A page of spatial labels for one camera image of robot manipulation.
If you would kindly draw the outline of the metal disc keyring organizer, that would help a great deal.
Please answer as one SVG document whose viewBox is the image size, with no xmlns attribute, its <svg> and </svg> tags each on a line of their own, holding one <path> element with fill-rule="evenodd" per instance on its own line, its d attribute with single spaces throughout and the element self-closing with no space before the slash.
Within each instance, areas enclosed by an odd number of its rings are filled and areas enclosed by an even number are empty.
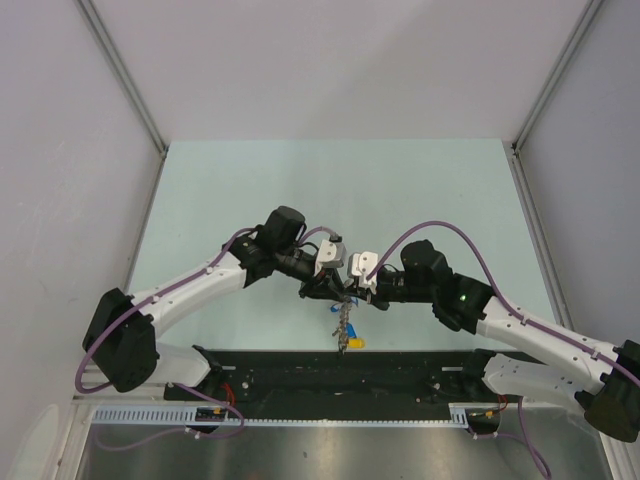
<svg viewBox="0 0 640 480">
<path fill-rule="evenodd" d="M 333 336 L 337 339 L 338 355 L 343 355 L 349 343 L 348 324 L 350 312 L 353 306 L 353 300 L 351 297 L 346 297 L 342 302 L 333 304 L 330 309 L 333 313 L 337 313 L 339 320 L 338 326 L 333 333 Z"/>
</svg>

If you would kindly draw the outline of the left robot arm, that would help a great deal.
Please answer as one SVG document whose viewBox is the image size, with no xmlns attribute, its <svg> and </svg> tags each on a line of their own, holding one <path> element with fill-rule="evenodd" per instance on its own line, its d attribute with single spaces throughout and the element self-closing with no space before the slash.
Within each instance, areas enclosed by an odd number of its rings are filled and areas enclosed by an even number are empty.
<svg viewBox="0 0 640 480">
<path fill-rule="evenodd" d="M 305 251 L 319 231 L 327 239 Z M 340 302 L 346 295 L 338 270 L 345 256 L 336 231 L 308 228 L 300 212 L 280 206 L 265 223 L 238 230 L 212 258 L 172 280 L 134 294 L 119 288 L 103 294 L 82 341 L 75 388 L 127 393 L 149 383 L 181 383 L 197 398 L 210 399 L 221 387 L 214 360 L 201 347 L 167 345 L 161 337 L 209 303 L 275 272 L 299 281 L 303 298 Z"/>
</svg>

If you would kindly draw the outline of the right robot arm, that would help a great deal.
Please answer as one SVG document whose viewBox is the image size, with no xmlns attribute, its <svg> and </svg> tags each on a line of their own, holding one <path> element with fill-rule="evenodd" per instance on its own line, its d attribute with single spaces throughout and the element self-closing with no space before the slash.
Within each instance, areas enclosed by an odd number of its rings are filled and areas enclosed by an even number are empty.
<svg viewBox="0 0 640 480">
<path fill-rule="evenodd" d="M 530 358 L 475 354 L 461 376 L 469 399 L 484 401 L 493 393 L 529 397 L 578 413 L 616 440 L 638 439 L 638 343 L 616 346 L 544 321 L 510 304 L 496 287 L 454 272 L 427 240 L 406 245 L 401 262 L 401 269 L 388 270 L 373 252 L 352 254 L 354 294 L 382 310 L 392 303 L 428 303 L 447 328 L 504 343 Z"/>
</svg>

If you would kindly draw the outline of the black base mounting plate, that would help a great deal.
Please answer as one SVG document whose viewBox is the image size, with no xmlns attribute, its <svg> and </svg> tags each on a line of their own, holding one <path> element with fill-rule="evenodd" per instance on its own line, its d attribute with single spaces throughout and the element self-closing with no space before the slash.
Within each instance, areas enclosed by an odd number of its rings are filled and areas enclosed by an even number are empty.
<svg viewBox="0 0 640 480">
<path fill-rule="evenodd" d="M 247 413 L 330 413 L 362 418 L 389 409 L 394 418 L 453 403 L 496 405 L 480 380 L 488 351 L 213 351 L 212 371 L 190 392 L 165 387 L 168 401 L 200 394 L 231 400 Z"/>
</svg>

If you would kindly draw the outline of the right aluminium side rail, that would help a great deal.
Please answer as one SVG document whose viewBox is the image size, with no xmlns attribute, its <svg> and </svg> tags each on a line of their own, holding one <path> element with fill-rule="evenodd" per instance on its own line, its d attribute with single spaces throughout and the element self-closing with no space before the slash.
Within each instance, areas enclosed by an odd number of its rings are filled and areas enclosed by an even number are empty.
<svg viewBox="0 0 640 480">
<path fill-rule="evenodd" d="M 554 317 L 563 327 L 574 330 L 575 325 L 566 303 L 566 298 L 560 284 L 541 218 L 526 178 L 519 152 L 510 143 L 506 143 L 505 152 Z"/>
</svg>

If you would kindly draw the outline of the aluminium front rail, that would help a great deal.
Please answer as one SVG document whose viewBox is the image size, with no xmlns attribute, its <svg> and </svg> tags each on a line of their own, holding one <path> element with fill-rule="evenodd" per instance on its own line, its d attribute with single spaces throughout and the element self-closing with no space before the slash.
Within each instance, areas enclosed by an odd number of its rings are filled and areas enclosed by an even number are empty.
<svg viewBox="0 0 640 480">
<path fill-rule="evenodd" d="M 163 402 L 164 391 L 164 384 L 144 384 L 126 393 L 108 387 L 97 393 L 76 393 L 73 396 L 73 401 L 88 405 L 147 405 Z"/>
</svg>

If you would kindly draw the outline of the right aluminium frame post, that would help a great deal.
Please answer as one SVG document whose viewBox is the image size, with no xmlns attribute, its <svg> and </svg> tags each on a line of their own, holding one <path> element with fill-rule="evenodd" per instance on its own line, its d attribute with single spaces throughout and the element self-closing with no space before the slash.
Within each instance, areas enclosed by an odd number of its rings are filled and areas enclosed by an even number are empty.
<svg viewBox="0 0 640 480">
<path fill-rule="evenodd" d="M 589 0 L 582 9 L 575 25 L 572 27 L 567 40 L 557 55 L 542 87 L 528 110 L 510 148 L 518 155 L 526 144 L 533 129 L 541 118 L 555 91 L 569 70 L 586 37 L 595 25 L 601 10 L 608 4 L 605 0 Z"/>
</svg>

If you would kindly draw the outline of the aluminium frame post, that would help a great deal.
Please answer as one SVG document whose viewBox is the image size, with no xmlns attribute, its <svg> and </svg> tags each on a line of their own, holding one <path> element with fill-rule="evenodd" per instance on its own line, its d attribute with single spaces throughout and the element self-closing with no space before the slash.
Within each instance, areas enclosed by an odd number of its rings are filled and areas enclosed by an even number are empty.
<svg viewBox="0 0 640 480">
<path fill-rule="evenodd" d="M 572 27 L 567 40 L 557 55 L 542 87 L 528 110 L 510 148 L 518 155 L 526 144 L 533 129 L 541 118 L 555 91 L 569 70 L 586 37 L 595 25 L 601 10 L 608 4 L 605 0 L 589 0 L 582 9 L 575 25 Z"/>
<path fill-rule="evenodd" d="M 161 159 L 165 159 L 168 152 L 168 144 L 163 138 L 95 2 L 91 0 L 74 0 L 73 4 L 76 6 L 88 31 L 94 38 L 106 64 L 121 88 L 125 99 L 140 121 L 155 151 Z"/>
</svg>

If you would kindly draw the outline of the left aluminium frame post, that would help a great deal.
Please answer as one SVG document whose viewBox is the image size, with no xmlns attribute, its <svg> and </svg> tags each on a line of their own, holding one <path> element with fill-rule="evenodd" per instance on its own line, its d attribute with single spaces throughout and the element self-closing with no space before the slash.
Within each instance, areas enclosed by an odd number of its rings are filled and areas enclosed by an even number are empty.
<svg viewBox="0 0 640 480">
<path fill-rule="evenodd" d="M 73 4 L 76 6 L 88 31 L 94 38 L 106 64 L 121 88 L 125 99 L 140 121 L 155 151 L 161 159 L 165 159 L 168 152 L 168 144 L 163 138 L 95 2 L 91 0 L 74 0 Z"/>
</svg>

